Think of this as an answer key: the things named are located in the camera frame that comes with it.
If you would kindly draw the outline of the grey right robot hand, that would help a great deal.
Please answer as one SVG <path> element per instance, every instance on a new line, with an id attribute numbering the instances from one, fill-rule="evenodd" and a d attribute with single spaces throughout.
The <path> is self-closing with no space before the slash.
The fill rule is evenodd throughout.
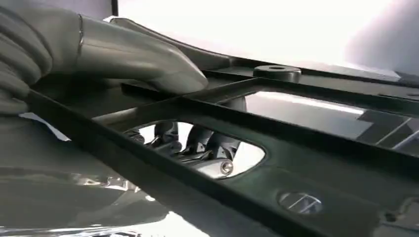
<path id="1" fill-rule="evenodd" d="M 59 115 L 80 137 L 49 128 L 53 102 L 30 97 L 51 73 L 81 72 L 150 82 L 164 92 L 208 81 L 176 47 L 61 9 L 0 5 L 0 234 L 34 237 L 117 234 L 179 211 L 209 234 L 269 231 L 158 170 L 166 158 L 89 119 Z"/>

